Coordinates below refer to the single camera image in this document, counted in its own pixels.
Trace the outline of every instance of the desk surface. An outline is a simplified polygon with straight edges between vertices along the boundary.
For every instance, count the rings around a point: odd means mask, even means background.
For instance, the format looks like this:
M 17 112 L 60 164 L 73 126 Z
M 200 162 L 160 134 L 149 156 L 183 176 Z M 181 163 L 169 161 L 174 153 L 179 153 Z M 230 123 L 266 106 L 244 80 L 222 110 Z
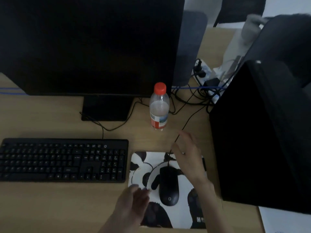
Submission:
M 207 30 L 198 56 L 211 68 L 218 67 L 232 36 L 232 30 Z M 4 75 L 0 75 L 0 86 L 12 87 L 14 84 Z M 180 94 L 184 99 L 191 95 L 186 90 Z M 83 103 L 81 97 L 0 97 L 1 140 L 8 137 L 101 138 L 102 131 L 99 126 L 80 120 L 79 111 Z M 115 131 L 105 132 L 104 137 L 128 139 L 129 155 L 135 151 L 167 152 L 176 139 L 177 131 L 199 108 L 186 105 L 177 115 L 169 115 L 167 127 L 158 132 L 150 126 L 149 108 L 138 104 L 126 125 Z M 103 123 L 107 128 L 119 124 L 120 122 Z M 196 134 L 205 157 L 208 177 L 220 196 L 211 129 L 205 109 L 191 118 L 185 130 Z M 182 148 L 181 140 L 177 142 Z M 2 182 L 1 232 L 97 232 L 112 213 L 117 197 L 127 186 L 127 182 L 128 179 L 124 184 Z M 222 201 L 220 197 L 218 200 L 236 233 L 264 232 L 257 207 Z M 157 228 L 140 228 L 138 232 L 160 231 L 185 232 Z

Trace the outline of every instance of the monitor base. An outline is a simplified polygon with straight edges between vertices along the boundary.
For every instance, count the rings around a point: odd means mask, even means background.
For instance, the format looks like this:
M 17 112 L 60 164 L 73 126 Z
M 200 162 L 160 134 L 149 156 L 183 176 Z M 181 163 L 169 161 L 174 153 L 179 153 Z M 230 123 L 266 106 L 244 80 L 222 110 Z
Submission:
M 82 113 L 97 121 L 125 121 L 134 97 L 85 96 Z M 82 121 L 89 119 L 82 115 Z

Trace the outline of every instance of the red bottle cap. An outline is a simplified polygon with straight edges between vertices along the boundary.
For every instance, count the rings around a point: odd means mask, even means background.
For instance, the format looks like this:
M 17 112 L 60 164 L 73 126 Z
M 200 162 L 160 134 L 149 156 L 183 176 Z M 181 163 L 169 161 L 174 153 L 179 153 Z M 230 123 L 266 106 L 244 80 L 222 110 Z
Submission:
M 157 95 L 164 95 L 166 93 L 165 83 L 156 83 L 154 88 L 154 93 Z

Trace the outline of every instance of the black mouse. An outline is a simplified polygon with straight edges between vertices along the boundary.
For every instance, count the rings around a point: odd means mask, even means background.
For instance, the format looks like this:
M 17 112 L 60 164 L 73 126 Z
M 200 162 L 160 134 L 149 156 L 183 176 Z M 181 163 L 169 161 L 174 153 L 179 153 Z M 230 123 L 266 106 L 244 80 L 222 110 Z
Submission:
M 179 199 L 178 170 L 166 166 L 160 168 L 159 195 L 162 204 L 174 206 Z

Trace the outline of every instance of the mouse pad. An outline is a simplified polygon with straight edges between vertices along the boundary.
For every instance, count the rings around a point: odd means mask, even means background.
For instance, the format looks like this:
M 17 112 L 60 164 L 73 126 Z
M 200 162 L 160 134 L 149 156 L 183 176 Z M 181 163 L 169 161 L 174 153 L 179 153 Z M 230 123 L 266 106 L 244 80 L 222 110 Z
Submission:
M 162 204 L 159 197 L 160 168 L 179 169 L 179 200 L 174 206 Z M 205 161 L 202 157 L 205 173 Z M 128 186 L 138 184 L 150 190 L 150 203 L 141 223 L 146 227 L 205 229 L 199 198 L 193 185 L 180 170 L 175 155 L 164 152 L 135 152 L 131 158 Z

